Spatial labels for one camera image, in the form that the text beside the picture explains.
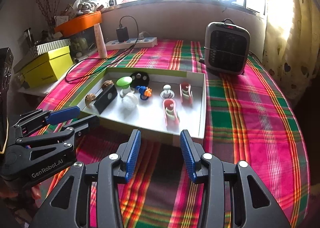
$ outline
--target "curtain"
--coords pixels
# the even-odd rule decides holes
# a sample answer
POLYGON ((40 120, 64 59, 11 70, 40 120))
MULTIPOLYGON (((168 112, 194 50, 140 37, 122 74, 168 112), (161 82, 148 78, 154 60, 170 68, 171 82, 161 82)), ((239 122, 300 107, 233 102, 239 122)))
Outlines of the curtain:
POLYGON ((294 107, 319 72, 320 13, 312 0, 267 0, 263 66, 294 107))

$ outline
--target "plaid blanket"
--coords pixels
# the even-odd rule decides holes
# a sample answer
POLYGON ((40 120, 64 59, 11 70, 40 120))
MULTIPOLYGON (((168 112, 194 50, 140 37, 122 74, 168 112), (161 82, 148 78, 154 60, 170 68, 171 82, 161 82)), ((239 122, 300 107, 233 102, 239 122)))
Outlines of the plaid blanket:
MULTIPOLYGON (((118 51, 109 52, 114 57, 118 51)), ((211 77, 197 62, 204 50, 198 42, 159 41, 154 48, 134 49, 109 61, 87 60, 68 79, 88 75, 104 65, 159 68, 206 74, 207 113, 203 147, 222 161, 246 160, 269 188, 292 227, 307 213, 309 168, 303 137, 283 94, 257 59, 248 58, 244 75, 211 77)), ((62 81, 39 108, 58 110, 68 106, 92 77, 67 84, 62 81)), ((49 126, 38 132, 58 131, 49 126)), ((115 152, 128 136, 102 127, 83 137, 78 160, 92 163, 115 152)), ((50 180, 50 193, 66 171, 50 180)), ((190 182, 180 148, 142 140, 134 177, 119 185, 125 227, 196 227, 202 185, 190 182)), ((91 226, 96 225, 96 184, 92 185, 91 226)), ((230 226, 226 211, 225 227, 230 226)))

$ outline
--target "striped box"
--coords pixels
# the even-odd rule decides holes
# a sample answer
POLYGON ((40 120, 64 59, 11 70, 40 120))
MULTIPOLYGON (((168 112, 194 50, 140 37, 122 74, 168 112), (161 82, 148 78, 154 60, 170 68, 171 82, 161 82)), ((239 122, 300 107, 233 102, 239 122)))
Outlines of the striped box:
POLYGON ((70 39, 58 40, 50 43, 40 44, 35 46, 29 50, 29 52, 24 56, 14 67, 14 73, 18 73, 23 67, 25 67, 28 63, 32 62, 39 55, 44 54, 48 51, 52 51, 55 49, 59 49, 65 46, 70 46, 70 39))

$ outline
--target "blue gripper pad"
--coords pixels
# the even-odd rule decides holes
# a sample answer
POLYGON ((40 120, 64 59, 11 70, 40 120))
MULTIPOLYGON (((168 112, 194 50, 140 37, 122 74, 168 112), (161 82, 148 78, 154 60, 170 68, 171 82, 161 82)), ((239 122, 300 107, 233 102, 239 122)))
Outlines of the blue gripper pad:
POLYGON ((195 183, 197 180, 196 163, 191 153, 190 146, 187 141, 187 137, 183 133, 183 131, 181 131, 180 133, 180 147, 181 147, 182 155, 184 158, 184 162, 186 164, 186 170, 187 170, 188 176, 191 179, 191 181, 195 183))
POLYGON ((140 150, 140 144, 141 144, 141 133, 140 131, 137 131, 133 140, 132 148, 128 156, 127 165, 126 165, 125 180, 127 182, 133 176, 133 173, 136 167, 136 162, 138 159, 139 150, 140 150))
POLYGON ((63 110, 57 110, 51 112, 46 119, 47 124, 57 125, 59 123, 72 120, 80 115, 80 109, 77 106, 66 108, 63 110))

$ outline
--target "green mushroom toy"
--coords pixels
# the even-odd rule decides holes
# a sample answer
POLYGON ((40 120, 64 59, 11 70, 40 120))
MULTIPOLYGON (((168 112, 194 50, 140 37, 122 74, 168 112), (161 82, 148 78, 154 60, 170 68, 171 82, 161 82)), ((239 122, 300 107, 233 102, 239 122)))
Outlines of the green mushroom toy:
POLYGON ((120 91, 120 97, 123 98, 129 92, 134 92, 130 88, 130 84, 132 83, 132 78, 130 76, 122 77, 117 81, 117 85, 122 88, 120 91))

